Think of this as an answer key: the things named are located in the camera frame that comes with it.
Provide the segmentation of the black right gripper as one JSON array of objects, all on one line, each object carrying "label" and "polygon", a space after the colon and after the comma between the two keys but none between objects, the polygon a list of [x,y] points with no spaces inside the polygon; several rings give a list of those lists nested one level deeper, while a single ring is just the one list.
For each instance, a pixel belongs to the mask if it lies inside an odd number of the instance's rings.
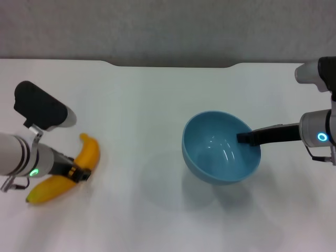
[{"label": "black right gripper", "polygon": [[299,124],[278,124],[237,134],[238,143],[258,146],[268,143],[300,141]]}]

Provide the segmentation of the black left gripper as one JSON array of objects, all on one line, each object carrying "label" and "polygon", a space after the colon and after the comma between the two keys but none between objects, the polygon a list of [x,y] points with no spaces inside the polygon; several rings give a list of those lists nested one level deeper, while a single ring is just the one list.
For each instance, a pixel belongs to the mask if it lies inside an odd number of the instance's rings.
[{"label": "black left gripper", "polygon": [[81,168],[79,165],[74,163],[73,158],[67,157],[54,149],[51,151],[54,158],[51,175],[63,176],[73,182],[86,181],[90,177],[90,169]]}]

